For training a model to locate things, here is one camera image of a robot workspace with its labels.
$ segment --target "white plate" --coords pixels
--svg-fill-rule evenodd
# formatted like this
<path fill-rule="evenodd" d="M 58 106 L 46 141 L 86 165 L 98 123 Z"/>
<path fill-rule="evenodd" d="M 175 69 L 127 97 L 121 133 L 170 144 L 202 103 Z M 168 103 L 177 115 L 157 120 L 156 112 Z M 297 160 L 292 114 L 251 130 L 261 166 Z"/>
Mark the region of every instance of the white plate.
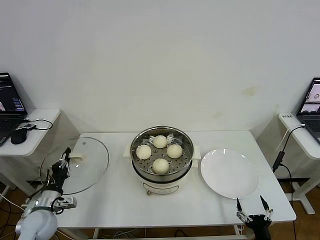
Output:
<path fill-rule="evenodd" d="M 259 186 L 259 173 L 246 156 L 232 149 L 208 152 L 201 161 L 201 174 L 216 193 L 230 199 L 243 199 Z"/>

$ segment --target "white table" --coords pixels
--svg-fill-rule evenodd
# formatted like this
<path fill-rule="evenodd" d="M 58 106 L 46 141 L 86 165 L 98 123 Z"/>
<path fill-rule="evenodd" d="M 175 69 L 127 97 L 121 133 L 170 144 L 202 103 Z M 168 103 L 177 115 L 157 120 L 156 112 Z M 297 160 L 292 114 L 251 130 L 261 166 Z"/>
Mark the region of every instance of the white table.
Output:
<path fill-rule="evenodd" d="M 27 112 L 28 116 L 26 117 L 26 119 L 45 119 L 52 123 L 55 122 L 60 114 L 60 110 L 58 108 L 35 108 L 28 109 Z M 50 126 L 48 122 L 43 121 L 37 121 L 34 124 L 36 124 L 38 128 L 43 129 Z M 5 178 L 7 178 L 19 189 L 24 191 L 27 195 L 31 195 L 35 191 L 35 189 L 25 180 L 19 178 L 12 165 L 12 161 L 14 161 L 12 157 L 27 157 L 31 155 L 47 132 L 48 130 L 28 131 L 27 139 L 25 142 L 14 145 L 10 142 L 9 138 L 4 145 L 0 146 L 0 174 L 5 176 Z"/>
<path fill-rule="evenodd" d="M 291 128 L 292 130 L 293 126 L 301 124 L 297 117 L 292 113 L 280 113 L 278 115 L 278 118 L 281 120 L 286 129 Z M 320 160 L 320 143 L 314 139 L 314 137 L 309 133 L 307 129 L 299 128 L 295 130 L 291 135 L 309 158 Z M 306 194 L 318 184 L 320 184 L 319 173 L 311 176 L 311 178 L 302 186 L 299 186 L 297 182 L 293 183 L 293 200 L 300 201 L 304 207 L 305 212 L 309 215 L 315 214 L 315 210 L 307 199 Z M 287 197 L 289 200 L 291 200 L 290 193 L 287 194 Z"/>
<path fill-rule="evenodd" d="M 106 145 L 110 155 L 109 167 L 96 185 L 74 195 L 78 201 L 77 207 L 57 216 L 59 228 L 151 228 L 242 224 L 236 217 L 237 201 L 211 190 L 202 180 L 197 168 L 191 168 L 187 184 L 178 192 L 148 196 L 138 180 L 131 161 L 123 157 L 126 145 L 131 143 L 137 134 L 81 135 L 95 138 Z M 273 222 L 296 219 L 285 193 L 249 131 L 191 131 L 187 134 L 194 145 L 200 146 L 202 156 L 213 149 L 230 148 L 243 153 L 256 165 L 260 175 L 259 188 L 252 196 L 240 201 L 247 214 L 264 213 L 260 200 L 262 195 L 274 209 Z"/>

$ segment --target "floor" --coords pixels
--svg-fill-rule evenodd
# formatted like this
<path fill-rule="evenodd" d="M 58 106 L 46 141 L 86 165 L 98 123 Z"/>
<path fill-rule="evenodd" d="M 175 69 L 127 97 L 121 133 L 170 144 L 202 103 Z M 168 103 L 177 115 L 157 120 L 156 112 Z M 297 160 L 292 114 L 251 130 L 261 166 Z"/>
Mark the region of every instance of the floor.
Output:
<path fill-rule="evenodd" d="M 282 183 L 281 184 L 284 192 L 290 192 L 290 184 Z M 21 205 L 24 203 L 27 196 L 19 189 L 11 190 L 6 195 L 9 200 Z M 294 202 L 293 207 L 297 215 L 295 221 L 296 234 L 298 240 L 320 240 L 320 188 L 315 187 L 307 194 L 307 198 L 311 202 L 316 214 L 307 215 L 304 208 L 299 202 Z M 7 201 L 2 200 L 0 208 L 4 210 L 9 210 L 9 204 Z M 20 212 L 20 209 L 11 206 L 12 212 Z M 17 221 L 20 219 L 20 214 L 11 214 L 4 212 L 0 209 L 0 226 L 5 224 L 9 225 L 5 228 L 0 228 L 0 240 L 13 240 L 14 239 L 14 230 Z M 131 229 L 102 229 L 99 232 L 100 238 L 112 238 L 115 233 L 118 231 L 129 231 Z M 93 229 L 83 229 L 83 231 L 89 236 L 92 237 L 94 230 Z M 277 223 L 269 227 L 270 234 L 273 240 L 294 240 L 294 231 L 293 223 Z M 146 231 L 144 228 L 136 229 L 131 233 L 128 233 L 129 238 L 144 238 L 146 234 L 147 238 L 160 238 L 160 237 L 174 237 L 175 234 L 177 237 L 184 237 L 184 234 L 188 237 L 196 236 L 214 236 L 214 235 L 233 235 L 234 228 L 232 226 L 219 226 L 219 227 L 181 227 L 181 228 L 147 228 Z M 120 238 L 127 238 L 126 235 L 119 236 Z M 56 233 L 56 236 L 51 238 L 52 240 L 67 240 L 65 236 L 60 233 Z"/>

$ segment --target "laptop screen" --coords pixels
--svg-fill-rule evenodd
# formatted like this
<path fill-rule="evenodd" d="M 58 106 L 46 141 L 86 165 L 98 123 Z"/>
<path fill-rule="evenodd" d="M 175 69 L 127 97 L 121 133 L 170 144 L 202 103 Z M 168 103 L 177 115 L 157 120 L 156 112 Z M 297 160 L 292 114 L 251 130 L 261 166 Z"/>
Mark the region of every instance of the laptop screen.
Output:
<path fill-rule="evenodd" d="M 25 111 L 9 74 L 0 73 L 0 114 Z"/>
<path fill-rule="evenodd" d="M 320 115 L 320 78 L 315 77 L 298 114 Z"/>

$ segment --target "glass pot lid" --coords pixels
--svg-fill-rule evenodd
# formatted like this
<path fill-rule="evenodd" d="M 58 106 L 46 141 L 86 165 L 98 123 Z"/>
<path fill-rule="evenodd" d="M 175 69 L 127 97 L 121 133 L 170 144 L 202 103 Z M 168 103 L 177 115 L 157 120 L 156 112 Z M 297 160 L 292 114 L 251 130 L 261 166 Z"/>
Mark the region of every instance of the glass pot lid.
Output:
<path fill-rule="evenodd" d="M 52 176 L 51 166 L 59 161 L 67 148 L 71 149 L 70 167 L 69 178 L 62 187 L 63 195 L 80 193 L 92 187 L 105 174 L 109 165 L 109 152 L 101 141 L 92 137 L 70 138 L 44 157 L 39 172 L 42 184 L 48 170 Z"/>

